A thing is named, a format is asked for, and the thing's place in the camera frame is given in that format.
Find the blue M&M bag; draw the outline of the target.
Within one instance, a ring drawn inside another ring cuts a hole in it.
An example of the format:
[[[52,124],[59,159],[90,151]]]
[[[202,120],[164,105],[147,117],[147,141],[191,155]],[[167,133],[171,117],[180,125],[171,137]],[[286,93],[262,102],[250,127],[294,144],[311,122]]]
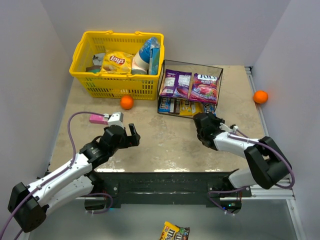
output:
[[[171,99],[168,97],[161,97],[158,107],[158,112],[169,113],[171,108]]]
[[[212,113],[213,115],[216,115],[215,106],[213,104],[203,103],[202,106],[205,113]]]

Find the small yellow candy bag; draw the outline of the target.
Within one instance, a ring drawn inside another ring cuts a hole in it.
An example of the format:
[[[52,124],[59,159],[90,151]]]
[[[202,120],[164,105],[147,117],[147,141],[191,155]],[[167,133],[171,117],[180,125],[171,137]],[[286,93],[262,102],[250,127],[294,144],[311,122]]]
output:
[[[203,110],[203,104],[200,102],[191,102],[191,112],[192,112],[192,116],[198,114],[198,113],[202,113]]]

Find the yellow M&M bag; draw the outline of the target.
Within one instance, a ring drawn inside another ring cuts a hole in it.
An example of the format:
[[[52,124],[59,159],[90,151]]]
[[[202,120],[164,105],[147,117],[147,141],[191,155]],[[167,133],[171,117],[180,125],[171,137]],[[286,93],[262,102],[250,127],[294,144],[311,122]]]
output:
[[[192,108],[191,108],[190,101],[187,101],[187,100],[180,101],[179,114],[181,116],[191,116],[192,115]]]

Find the purple Fox's berries bag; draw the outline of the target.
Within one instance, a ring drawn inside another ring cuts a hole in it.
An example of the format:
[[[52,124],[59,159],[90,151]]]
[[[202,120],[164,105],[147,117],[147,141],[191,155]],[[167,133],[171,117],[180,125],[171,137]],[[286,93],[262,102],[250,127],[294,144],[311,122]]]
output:
[[[195,73],[188,99],[215,105],[218,100],[218,83],[219,78],[216,76]]]

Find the brown chocolate bar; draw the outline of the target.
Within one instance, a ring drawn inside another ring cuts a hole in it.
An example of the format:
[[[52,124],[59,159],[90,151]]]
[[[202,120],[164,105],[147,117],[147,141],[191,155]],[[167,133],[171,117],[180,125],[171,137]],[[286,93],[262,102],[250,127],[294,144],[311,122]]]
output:
[[[180,99],[171,98],[169,113],[174,115],[180,115],[180,104],[181,104]]]

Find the purple candy bag back side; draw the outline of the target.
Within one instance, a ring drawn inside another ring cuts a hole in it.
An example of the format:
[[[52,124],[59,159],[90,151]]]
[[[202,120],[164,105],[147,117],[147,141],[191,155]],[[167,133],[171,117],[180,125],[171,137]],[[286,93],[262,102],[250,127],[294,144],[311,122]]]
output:
[[[191,72],[166,69],[164,84],[162,91],[160,92],[160,96],[188,99],[191,77]]]

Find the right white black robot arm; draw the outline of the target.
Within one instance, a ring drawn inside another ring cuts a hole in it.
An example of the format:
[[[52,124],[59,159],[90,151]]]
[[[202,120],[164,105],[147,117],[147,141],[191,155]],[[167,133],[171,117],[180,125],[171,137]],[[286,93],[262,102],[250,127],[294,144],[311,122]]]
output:
[[[251,185],[266,190],[273,186],[291,189],[295,185],[292,166],[271,137],[249,138],[237,125],[227,126],[224,119],[211,112],[197,113],[193,121],[202,145],[247,161],[248,168],[236,169],[224,178],[223,192],[234,193]]]

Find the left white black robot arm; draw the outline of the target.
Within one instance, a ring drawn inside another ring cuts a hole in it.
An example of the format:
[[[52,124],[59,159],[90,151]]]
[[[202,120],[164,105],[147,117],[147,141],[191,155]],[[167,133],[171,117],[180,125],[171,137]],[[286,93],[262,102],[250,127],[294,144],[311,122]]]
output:
[[[137,147],[140,135],[129,124],[130,135],[120,125],[104,128],[102,136],[85,144],[71,160],[48,175],[25,185],[16,184],[8,210],[24,233],[38,228],[47,216],[78,197],[91,195],[96,184],[94,170],[106,163],[118,150]]]

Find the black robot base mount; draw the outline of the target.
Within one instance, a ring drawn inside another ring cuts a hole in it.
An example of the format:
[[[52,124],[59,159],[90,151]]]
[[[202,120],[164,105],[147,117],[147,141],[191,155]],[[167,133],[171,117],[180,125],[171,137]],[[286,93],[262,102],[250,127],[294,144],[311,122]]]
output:
[[[237,213],[241,199],[251,197],[250,187],[233,192],[229,172],[91,172],[94,196],[85,198],[87,211],[122,205],[220,204]]]

